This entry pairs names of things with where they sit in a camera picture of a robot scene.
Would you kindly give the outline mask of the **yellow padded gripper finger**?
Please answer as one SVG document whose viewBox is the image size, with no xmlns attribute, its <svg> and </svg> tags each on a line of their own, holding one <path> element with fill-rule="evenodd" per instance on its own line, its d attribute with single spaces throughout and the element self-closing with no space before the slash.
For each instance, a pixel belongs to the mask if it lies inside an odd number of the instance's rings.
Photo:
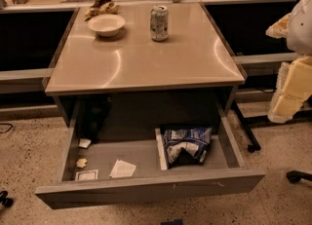
<svg viewBox="0 0 312 225">
<path fill-rule="evenodd" d="M 281 19 L 270 25 L 265 34 L 271 38 L 281 39 L 288 37 L 290 14 L 284 15 Z"/>
<path fill-rule="evenodd" d="M 312 56 L 300 56 L 292 63 L 283 62 L 278 72 L 276 92 L 270 102 L 268 119 L 284 124 L 312 95 Z"/>
</svg>

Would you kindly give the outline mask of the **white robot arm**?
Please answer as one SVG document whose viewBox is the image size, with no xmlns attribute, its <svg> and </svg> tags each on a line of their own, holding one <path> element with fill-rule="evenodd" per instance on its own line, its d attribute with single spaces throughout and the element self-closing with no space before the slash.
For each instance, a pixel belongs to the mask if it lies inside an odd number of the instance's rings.
<svg viewBox="0 0 312 225">
<path fill-rule="evenodd" d="M 298 54 L 292 63 L 281 64 L 267 114 L 271 122 L 284 124 L 312 96 L 312 0 L 299 0 L 289 14 L 267 28 L 266 35 L 286 38 L 288 49 Z"/>
</svg>

